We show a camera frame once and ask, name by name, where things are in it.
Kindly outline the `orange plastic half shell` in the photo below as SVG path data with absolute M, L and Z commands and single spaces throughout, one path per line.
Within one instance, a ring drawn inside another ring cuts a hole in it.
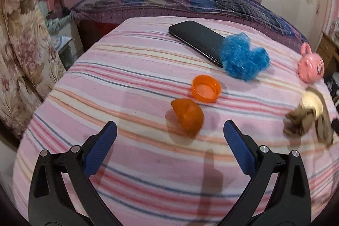
M 171 107 L 183 132 L 196 136 L 204 123 L 204 113 L 199 105 L 190 99 L 175 99 L 171 101 Z

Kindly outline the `orange plastic cap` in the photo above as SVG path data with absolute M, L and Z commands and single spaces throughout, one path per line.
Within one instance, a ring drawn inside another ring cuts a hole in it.
M 222 92 L 218 80 L 209 75 L 199 75 L 192 81 L 192 96 L 204 103 L 215 103 Z

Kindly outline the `brown phone case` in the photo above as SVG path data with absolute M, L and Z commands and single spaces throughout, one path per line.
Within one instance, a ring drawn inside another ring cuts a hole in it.
M 324 144 L 327 148 L 330 148 L 330 146 L 333 144 L 334 131 L 331 126 L 331 120 L 325 99 L 322 93 L 320 93 L 320 91 L 313 87 L 307 87 L 306 91 L 315 93 L 322 103 L 323 111 L 322 114 L 315 121 L 315 129 L 318 142 Z

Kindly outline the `cream round lid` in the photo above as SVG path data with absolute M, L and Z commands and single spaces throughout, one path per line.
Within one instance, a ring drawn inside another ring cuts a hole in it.
M 320 97 L 312 91 L 306 91 L 303 94 L 300 100 L 300 106 L 306 109 L 312 109 L 315 113 L 315 119 L 318 119 L 324 111 Z

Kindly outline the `pink toy handbag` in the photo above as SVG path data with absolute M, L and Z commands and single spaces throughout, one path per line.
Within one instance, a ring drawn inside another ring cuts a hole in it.
M 313 53 L 310 45 L 304 42 L 300 48 L 302 55 L 298 61 L 298 77 L 305 83 L 314 84 L 323 78 L 325 65 L 318 53 Z

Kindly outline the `floral curtain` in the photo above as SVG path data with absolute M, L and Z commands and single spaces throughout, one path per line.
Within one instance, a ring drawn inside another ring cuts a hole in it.
M 64 73 L 38 0 L 1 0 L 1 123 L 15 138 Z

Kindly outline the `blue crumpled plastic wrap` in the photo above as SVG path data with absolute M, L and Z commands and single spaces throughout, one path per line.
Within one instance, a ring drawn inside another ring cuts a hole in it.
M 250 81 L 269 67 L 270 58 L 264 48 L 251 48 L 250 38 L 240 33 L 222 40 L 220 63 L 231 78 Z

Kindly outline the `wooden desk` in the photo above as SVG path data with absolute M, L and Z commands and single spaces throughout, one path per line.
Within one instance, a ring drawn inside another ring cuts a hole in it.
M 317 48 L 325 65 L 324 76 L 338 72 L 338 46 L 324 32 Z

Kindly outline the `pink striped bed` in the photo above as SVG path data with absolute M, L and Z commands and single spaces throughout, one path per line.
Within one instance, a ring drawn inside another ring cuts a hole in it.
M 318 143 L 314 129 L 284 135 L 284 117 L 306 84 L 296 74 L 300 55 L 254 28 L 199 19 L 222 36 L 245 33 L 264 48 L 269 68 L 244 82 L 170 36 L 181 17 L 130 18 L 101 38 L 64 74 L 35 111 L 21 140 L 13 174 L 15 205 L 28 216 L 29 189 L 41 150 L 62 153 L 100 132 L 108 121 L 118 135 L 91 182 L 124 225 L 216 225 L 249 182 L 223 136 L 231 119 L 257 144 L 277 153 L 297 149 L 307 172 L 312 215 L 338 186 L 338 143 Z M 196 100 L 192 81 L 209 75 L 222 92 L 215 103 Z M 171 101 L 202 109 L 196 136 L 186 135 Z

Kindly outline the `black phone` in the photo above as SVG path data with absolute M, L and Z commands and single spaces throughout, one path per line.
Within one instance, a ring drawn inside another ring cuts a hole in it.
M 195 21 L 184 21 L 171 25 L 168 32 L 216 66 L 222 67 L 220 52 L 224 36 Z

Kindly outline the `purple bed with blanket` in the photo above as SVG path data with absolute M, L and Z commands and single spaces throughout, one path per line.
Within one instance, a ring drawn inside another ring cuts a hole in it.
M 257 29 L 298 52 L 307 38 L 292 24 L 254 0 L 62 0 L 85 49 L 125 20 L 135 17 L 206 18 Z

